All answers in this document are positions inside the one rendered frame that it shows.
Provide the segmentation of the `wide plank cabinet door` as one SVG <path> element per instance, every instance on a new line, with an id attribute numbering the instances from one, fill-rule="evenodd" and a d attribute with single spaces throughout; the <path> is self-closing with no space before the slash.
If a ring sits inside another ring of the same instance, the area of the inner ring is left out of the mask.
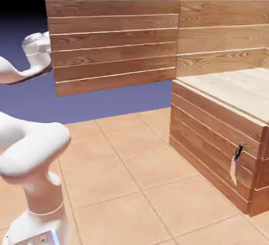
<path id="1" fill-rule="evenodd" d="M 179 0 L 46 0 L 58 96 L 175 77 Z"/>

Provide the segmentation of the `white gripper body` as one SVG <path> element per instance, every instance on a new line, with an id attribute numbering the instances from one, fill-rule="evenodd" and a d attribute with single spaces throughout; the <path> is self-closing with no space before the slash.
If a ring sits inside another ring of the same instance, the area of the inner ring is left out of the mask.
<path id="1" fill-rule="evenodd" d="M 38 39 L 37 48 L 39 52 L 51 53 L 50 35 L 48 31 L 43 33 L 42 36 Z"/>

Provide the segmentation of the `light wood cabinet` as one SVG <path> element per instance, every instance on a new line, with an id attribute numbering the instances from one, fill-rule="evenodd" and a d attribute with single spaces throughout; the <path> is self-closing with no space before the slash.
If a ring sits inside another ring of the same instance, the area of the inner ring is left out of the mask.
<path id="1" fill-rule="evenodd" d="M 174 80 L 269 123 L 269 0 L 180 0 Z"/>

